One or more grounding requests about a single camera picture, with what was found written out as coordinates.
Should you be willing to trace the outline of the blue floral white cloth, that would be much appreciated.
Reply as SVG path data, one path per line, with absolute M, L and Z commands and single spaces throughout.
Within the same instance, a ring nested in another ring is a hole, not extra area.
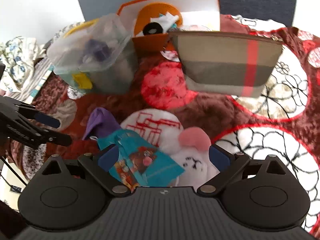
M 1 90 L 21 93 L 34 73 L 34 61 L 40 48 L 32 37 L 17 36 L 1 44 L 1 63 L 5 65 L 1 77 Z

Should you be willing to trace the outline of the red floral fleece blanket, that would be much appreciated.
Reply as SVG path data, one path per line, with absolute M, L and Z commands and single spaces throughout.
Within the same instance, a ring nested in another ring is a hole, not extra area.
M 83 139 L 89 116 L 98 107 L 116 122 L 147 138 L 168 127 L 199 127 L 212 142 L 231 153 L 255 159 L 276 154 L 299 180 L 310 197 L 303 227 L 319 237 L 319 37 L 290 27 L 273 27 L 240 16 L 221 15 L 220 29 L 228 33 L 279 38 L 283 51 L 258 98 L 240 98 L 191 90 L 182 65 L 160 53 L 139 61 L 126 94 L 80 94 L 57 75 L 51 75 L 33 101 L 35 108 L 61 122 L 70 146 L 51 143 L 32 149 L 17 141 L 5 154 L 27 180 L 52 155 L 65 159 L 99 151 Z

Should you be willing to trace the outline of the orange cardboard box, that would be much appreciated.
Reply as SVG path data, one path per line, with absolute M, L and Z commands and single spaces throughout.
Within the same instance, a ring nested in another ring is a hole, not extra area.
M 169 24 L 185 30 L 220 31 L 219 0 L 134 0 L 122 4 L 117 15 L 132 32 L 139 56 L 174 50 L 168 43 Z

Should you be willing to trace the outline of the clear plastic storage container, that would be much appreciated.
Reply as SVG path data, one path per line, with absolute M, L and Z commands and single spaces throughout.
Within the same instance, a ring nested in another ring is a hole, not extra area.
M 116 14 L 70 29 L 47 56 L 54 73 L 84 94 L 125 94 L 138 69 L 132 34 Z

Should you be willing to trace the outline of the plaid canvas zipper pouch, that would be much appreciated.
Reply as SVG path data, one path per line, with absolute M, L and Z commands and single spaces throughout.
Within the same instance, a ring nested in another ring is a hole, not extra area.
M 275 37 L 171 31 L 189 90 L 257 98 L 282 54 Z

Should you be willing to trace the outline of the teal cartoon mask packet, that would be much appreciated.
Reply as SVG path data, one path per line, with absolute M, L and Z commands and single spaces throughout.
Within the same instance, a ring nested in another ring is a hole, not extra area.
M 119 148 L 119 159 L 109 170 L 110 175 L 134 190 L 138 186 L 167 187 L 184 169 L 129 129 L 119 129 L 97 140 L 103 150 L 111 144 Z

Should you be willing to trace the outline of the orange honeycomb silicone mat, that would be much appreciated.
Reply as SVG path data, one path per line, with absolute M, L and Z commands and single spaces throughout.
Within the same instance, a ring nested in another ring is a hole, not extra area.
M 170 28 L 177 28 L 183 24 L 180 11 L 168 3 L 155 2 L 144 6 L 138 13 L 134 37 L 164 34 Z

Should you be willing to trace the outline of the striped fabric pile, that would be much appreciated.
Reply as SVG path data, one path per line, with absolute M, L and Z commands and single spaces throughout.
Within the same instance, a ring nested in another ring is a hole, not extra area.
M 77 27 L 83 22 L 77 22 L 75 24 L 67 25 L 58 31 L 52 39 L 50 39 L 44 46 L 44 49 L 48 49 L 52 43 L 54 43 L 58 38 L 63 36 L 73 27 Z M 50 74 L 53 72 L 53 65 L 51 61 L 48 59 L 47 55 L 44 54 L 44 57 L 35 65 L 34 73 L 31 77 L 30 83 L 27 85 L 26 89 L 20 93 L 10 92 L 5 96 L 16 99 L 21 102 L 25 102 L 27 104 L 31 104 L 34 98 L 37 96 L 38 92 L 41 90 L 42 86 L 47 81 Z

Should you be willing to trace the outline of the purple cloth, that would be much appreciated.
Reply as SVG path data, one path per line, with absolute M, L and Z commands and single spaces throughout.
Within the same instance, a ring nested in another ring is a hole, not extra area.
M 104 138 L 121 129 L 113 114 L 102 107 L 97 107 L 90 114 L 83 140 L 91 137 Z

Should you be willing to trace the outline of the black fluffy puff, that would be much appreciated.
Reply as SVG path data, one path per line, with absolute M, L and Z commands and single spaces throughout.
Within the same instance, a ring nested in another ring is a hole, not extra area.
M 153 35 L 153 34 L 162 34 L 163 28 L 162 26 L 157 22 L 150 22 L 143 28 L 143 35 Z

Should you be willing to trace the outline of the white plush bunny toy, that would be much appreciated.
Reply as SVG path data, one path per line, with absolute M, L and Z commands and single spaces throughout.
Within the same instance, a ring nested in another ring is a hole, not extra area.
M 176 161 L 184 172 L 172 186 L 191 186 L 197 190 L 204 183 L 220 173 L 209 159 L 210 138 L 199 127 L 183 130 L 167 128 L 159 137 L 159 149 Z

